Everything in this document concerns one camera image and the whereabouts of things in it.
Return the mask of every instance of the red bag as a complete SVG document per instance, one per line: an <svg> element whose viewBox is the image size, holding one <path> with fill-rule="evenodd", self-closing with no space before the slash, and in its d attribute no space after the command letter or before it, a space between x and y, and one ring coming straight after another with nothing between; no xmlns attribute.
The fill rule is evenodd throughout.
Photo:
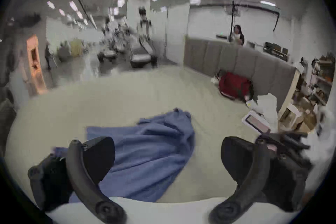
<svg viewBox="0 0 336 224"><path fill-rule="evenodd" d="M219 92L230 99L240 99L244 102L253 97L253 87L250 80L230 72L225 73L219 81Z"/></svg>

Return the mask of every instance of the gray padded wall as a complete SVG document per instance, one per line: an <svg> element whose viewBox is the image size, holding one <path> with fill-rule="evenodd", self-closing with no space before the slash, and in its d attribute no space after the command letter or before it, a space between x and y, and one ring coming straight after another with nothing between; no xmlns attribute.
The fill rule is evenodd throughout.
<svg viewBox="0 0 336 224"><path fill-rule="evenodd" d="M223 43L220 41L209 41L205 50L202 73L214 76L218 71L218 61Z"/></svg>
<svg viewBox="0 0 336 224"><path fill-rule="evenodd" d="M295 67L288 65L282 60L278 60L275 68L274 79L269 92L276 97L276 110L279 111L287 96L289 88L295 75Z"/></svg>
<svg viewBox="0 0 336 224"><path fill-rule="evenodd" d="M221 42L222 50L219 56L218 70L233 72L236 65L238 46Z"/></svg>
<svg viewBox="0 0 336 224"><path fill-rule="evenodd" d="M255 62L257 59L259 51L256 51L251 48L245 48L237 46L238 55L236 58L236 65L234 67L233 73L241 75L249 80L252 80L254 74Z"/></svg>
<svg viewBox="0 0 336 224"><path fill-rule="evenodd" d="M279 111L295 74L295 67L271 55L221 41L187 39L184 64L208 76L218 70L233 72L250 79L254 94L271 93Z"/></svg>
<svg viewBox="0 0 336 224"><path fill-rule="evenodd" d="M274 80L277 62L271 55L265 53L258 55L252 77L253 89L258 95L267 95L269 93Z"/></svg>

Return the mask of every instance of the floor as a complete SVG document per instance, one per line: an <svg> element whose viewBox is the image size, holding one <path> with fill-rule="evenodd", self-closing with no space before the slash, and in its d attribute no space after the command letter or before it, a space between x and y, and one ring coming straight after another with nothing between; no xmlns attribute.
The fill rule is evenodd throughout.
<svg viewBox="0 0 336 224"><path fill-rule="evenodd" d="M98 61L97 53L102 49L101 45L92 47L88 53L80 57L72 58L67 62L60 62L58 59L50 61L51 70L44 70L44 82L48 89L64 86L76 81L89 81L99 76L107 76L126 71L140 71L152 69L151 64L146 64L143 68L132 68L128 53L119 54L118 58L112 62L107 59L101 64ZM158 59L158 67L175 65L175 63L164 59Z"/></svg>
<svg viewBox="0 0 336 224"><path fill-rule="evenodd" d="M159 61L152 69L131 69L122 58L99 65L94 49L70 62L44 71L50 89L28 100L9 134L5 160L10 173L34 201L27 171L52 147L68 147L74 138L86 141L86 126L134 125L140 117L175 107L191 113L196 133L194 153L158 202L198 201L229 197L236 183L221 163L226 136L253 142L257 133L242 124L249 109L223 98L210 78L188 68Z"/></svg>

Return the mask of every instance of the shiny floor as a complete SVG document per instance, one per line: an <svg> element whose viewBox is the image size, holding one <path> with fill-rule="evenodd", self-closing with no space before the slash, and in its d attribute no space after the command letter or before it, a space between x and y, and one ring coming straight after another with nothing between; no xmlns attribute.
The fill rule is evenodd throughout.
<svg viewBox="0 0 336 224"><path fill-rule="evenodd" d="M104 59L104 63L100 63L97 53L102 49L101 45L96 45L82 56L70 58L67 62L60 62L57 58L50 61L51 70L44 70L44 82L48 89L64 86L77 81L88 81L99 76L113 75L115 73L125 71L150 70L151 64L146 64L142 68L132 68L128 53L119 54L118 58L112 62ZM159 58L157 67L175 65L175 63Z"/></svg>

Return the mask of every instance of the shelf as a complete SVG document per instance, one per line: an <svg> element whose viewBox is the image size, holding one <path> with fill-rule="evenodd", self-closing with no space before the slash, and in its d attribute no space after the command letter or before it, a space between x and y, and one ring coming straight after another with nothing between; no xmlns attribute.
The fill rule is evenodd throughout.
<svg viewBox="0 0 336 224"><path fill-rule="evenodd" d="M321 76L319 76L319 75L314 75L314 74L313 74L313 76L315 76L317 79L319 79L319 80L321 80L321 81L323 81L323 82L327 83L327 84L328 84L328 85L330 85L330 86L332 86L332 85L333 85L333 83L332 83L332 82L325 80L324 78L322 78L322 77L321 77Z"/></svg>
<svg viewBox="0 0 336 224"><path fill-rule="evenodd" d="M313 92L313 95L317 97L317 99L321 102L321 104L323 104L324 106L326 106L326 102L323 101L323 100L321 99L321 97L317 95L316 92Z"/></svg>
<svg viewBox="0 0 336 224"><path fill-rule="evenodd" d="M331 64L331 65L334 64L334 62L332 62L332 61L318 61L317 63L319 63L319 64Z"/></svg>

